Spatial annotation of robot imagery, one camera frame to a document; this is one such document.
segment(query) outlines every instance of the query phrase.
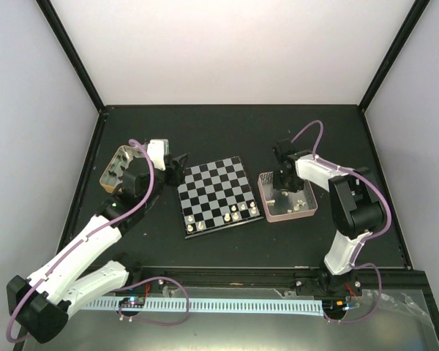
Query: white backdrop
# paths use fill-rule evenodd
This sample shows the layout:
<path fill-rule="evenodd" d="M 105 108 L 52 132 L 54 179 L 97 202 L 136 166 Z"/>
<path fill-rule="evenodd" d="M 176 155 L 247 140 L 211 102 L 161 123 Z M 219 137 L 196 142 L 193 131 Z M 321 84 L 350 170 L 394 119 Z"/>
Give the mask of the white backdrop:
<path fill-rule="evenodd" d="M 37 3 L 0 0 L 0 351 L 5 287 L 56 254 L 96 120 Z"/>
<path fill-rule="evenodd" d="M 53 0 L 105 104 L 357 104 L 413 0 Z"/>

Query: black frame edge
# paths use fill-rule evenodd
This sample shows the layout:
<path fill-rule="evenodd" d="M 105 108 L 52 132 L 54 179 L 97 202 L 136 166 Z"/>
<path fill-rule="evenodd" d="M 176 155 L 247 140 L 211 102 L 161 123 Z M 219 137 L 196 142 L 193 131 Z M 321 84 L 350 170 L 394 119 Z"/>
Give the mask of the black frame edge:
<path fill-rule="evenodd" d="M 403 238 L 402 228 L 400 227 L 400 223 L 398 222 L 397 213 L 395 212 L 394 203 L 392 201 L 389 187 L 387 185 L 387 179 L 382 171 L 382 165 L 380 163 L 379 156 L 378 156 L 377 150 L 375 148 L 374 140 L 372 139 L 372 134 L 371 134 L 371 131 L 369 129 L 369 124 L 367 123 L 366 115 L 364 114 L 363 110 L 359 107 L 358 107 L 358 112 L 359 112 L 359 115 L 361 116 L 361 120 L 363 122 L 364 129 L 366 130 L 367 138 L 369 140 L 369 144 L 370 144 L 370 147 L 372 150 L 372 155 L 374 156 L 375 164 L 377 165 L 378 172 L 379 172 L 381 180 L 382 180 L 382 187 L 383 187 L 383 191 L 386 194 L 387 203 L 389 203 L 390 211 L 394 214 L 392 216 L 392 225 L 394 225 L 395 228 L 397 229 L 398 239 L 400 242 L 400 246 L 402 247 L 400 249 L 401 254 L 403 254 L 408 268 L 412 268 L 413 262 L 411 261 L 411 258 L 410 258 L 410 252 L 408 251 L 407 244 L 405 242 L 405 239 Z"/>
<path fill-rule="evenodd" d="M 105 105 L 102 102 L 99 94 L 97 93 L 97 90 L 94 87 L 94 84 L 91 81 L 91 78 L 89 77 L 89 74 L 86 71 L 83 62 L 80 59 L 80 56 L 73 46 L 72 41 L 67 34 L 67 31 L 65 31 L 64 25 L 60 21 L 60 18 L 57 15 L 57 12 L 55 11 L 52 3 L 50 2 L 50 0 L 36 0 L 36 2 L 39 5 L 45 18 L 47 19 L 50 27 L 52 28 L 53 33 L 59 40 L 60 45 L 67 54 L 70 63 L 72 64 L 73 68 L 76 71 L 76 74 L 80 78 L 81 83 L 88 92 L 88 95 L 91 98 L 94 106 L 96 107 L 97 111 L 101 113 L 105 109 Z"/>
<path fill-rule="evenodd" d="M 434 299 L 434 296 L 424 294 L 424 300 L 426 301 L 427 308 L 429 310 L 429 315 L 431 316 L 432 324 L 434 325 L 434 329 L 436 332 L 436 336 L 439 341 L 439 310 L 438 305 Z"/>
<path fill-rule="evenodd" d="M 88 184 L 89 175 L 93 168 L 94 160 L 96 159 L 97 149 L 100 146 L 102 132 L 105 128 L 105 122 L 108 120 L 108 113 L 100 113 L 97 118 L 96 126 L 94 128 L 93 136 L 89 144 L 88 153 L 86 154 L 83 169 L 81 170 L 80 178 L 75 189 L 75 195 L 73 196 L 72 205 L 65 222 L 64 230 L 61 234 L 59 246 L 57 252 L 60 252 L 71 240 L 72 233 L 75 230 L 78 214 L 80 213 L 81 202 L 85 194 L 86 185 Z"/>
<path fill-rule="evenodd" d="M 397 59 L 400 51 L 405 45 L 408 37 L 415 28 L 419 18 L 423 14 L 428 4 L 429 0 L 415 0 L 415 2 L 413 3 L 413 6 L 411 7 L 410 11 L 407 14 L 407 17 L 403 21 L 402 26 L 395 36 L 394 41 L 390 45 L 389 50 L 383 58 L 382 63 L 378 68 L 378 71 L 375 73 L 374 78 L 372 79 L 369 87 L 366 90 L 366 93 L 359 103 L 359 108 L 361 108 L 363 112 L 367 110 L 372 99 L 374 99 L 374 96 L 377 94 L 383 80 L 387 76 L 387 73 L 389 73 L 389 70 Z"/>

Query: black square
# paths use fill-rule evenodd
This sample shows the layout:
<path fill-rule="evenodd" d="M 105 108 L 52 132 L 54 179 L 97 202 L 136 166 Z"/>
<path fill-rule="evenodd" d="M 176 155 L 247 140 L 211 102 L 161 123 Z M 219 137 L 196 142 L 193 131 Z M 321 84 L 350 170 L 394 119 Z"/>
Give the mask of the black square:
<path fill-rule="evenodd" d="M 237 203 L 243 203 L 245 201 L 243 194 L 236 195 Z"/>
<path fill-rule="evenodd" d="M 209 211 L 210 210 L 210 204 L 209 203 L 202 203 L 201 205 L 202 211 Z"/>
<path fill-rule="evenodd" d="M 250 186 L 249 184 L 241 185 L 242 194 L 245 194 L 246 192 L 250 192 Z"/>
<path fill-rule="evenodd" d="M 207 228 L 212 228 L 212 227 L 214 227 L 214 220 L 213 220 L 213 219 L 207 219 L 207 220 L 205 221 L 205 226 L 206 226 Z"/>
<path fill-rule="evenodd" d="M 228 202 L 226 201 L 226 199 L 219 199 L 218 203 L 219 203 L 220 207 L 225 207 L 228 205 Z"/>
<path fill-rule="evenodd" d="M 221 217 L 221 210 L 219 208 L 215 208 L 214 210 L 211 210 L 211 214 L 213 214 L 213 217 Z"/>
<path fill-rule="evenodd" d="M 233 196 L 233 195 L 234 195 L 234 193 L 233 193 L 233 190 L 232 190 L 232 189 L 226 189 L 226 190 L 225 190 L 225 194 L 226 194 L 226 197 L 231 197 L 231 196 Z"/>
<path fill-rule="evenodd" d="M 184 216 L 192 216 L 193 211 L 191 207 L 184 208 Z"/>
<path fill-rule="evenodd" d="M 249 210 L 239 211 L 239 213 L 241 214 L 241 217 L 242 217 L 243 219 L 245 219 L 245 218 L 249 218 L 249 217 L 250 217 Z"/>
<path fill-rule="evenodd" d="M 197 231 L 197 226 L 195 225 L 195 223 L 192 223 L 191 226 L 193 227 L 193 231 L 192 232 L 187 231 L 187 235 L 193 234 L 195 231 Z"/>
<path fill-rule="evenodd" d="M 203 214 L 194 214 L 193 218 L 195 218 L 196 222 L 203 221 Z"/>

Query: metal tray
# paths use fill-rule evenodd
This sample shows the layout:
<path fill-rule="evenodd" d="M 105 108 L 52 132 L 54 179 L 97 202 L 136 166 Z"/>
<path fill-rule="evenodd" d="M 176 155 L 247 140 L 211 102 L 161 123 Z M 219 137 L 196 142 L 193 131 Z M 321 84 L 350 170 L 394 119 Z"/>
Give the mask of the metal tray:
<path fill-rule="evenodd" d="M 309 181 L 304 182 L 304 190 L 300 192 L 281 192 L 273 189 L 273 172 L 268 172 L 258 176 L 258 188 L 269 222 L 313 216 L 317 211 L 317 200 Z"/>

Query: black table surface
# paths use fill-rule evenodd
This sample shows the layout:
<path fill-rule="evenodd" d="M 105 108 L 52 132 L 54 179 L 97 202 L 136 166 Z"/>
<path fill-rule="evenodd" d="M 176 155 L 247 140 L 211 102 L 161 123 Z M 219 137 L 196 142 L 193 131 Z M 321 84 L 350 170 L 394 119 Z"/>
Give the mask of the black table surface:
<path fill-rule="evenodd" d="M 325 126 L 318 153 L 348 167 L 368 167 L 381 177 L 364 122 L 355 105 L 182 105 L 109 107 L 108 120 L 83 194 L 76 233 L 108 196 L 99 179 L 121 145 L 169 139 L 173 156 L 189 153 L 187 167 L 239 155 L 257 199 L 258 175 L 277 167 L 271 147 L 293 137 L 308 122 Z M 318 127 L 296 141 L 312 148 Z M 145 218 L 95 261 L 103 265 L 126 252 L 145 267 L 294 268 L 318 267 L 335 236 L 329 195 L 313 186 L 318 202 L 314 216 L 285 222 L 266 219 L 184 239 L 179 201 L 174 188 L 163 193 Z M 404 267 L 399 233 L 392 228 L 363 248 L 357 263 Z"/>

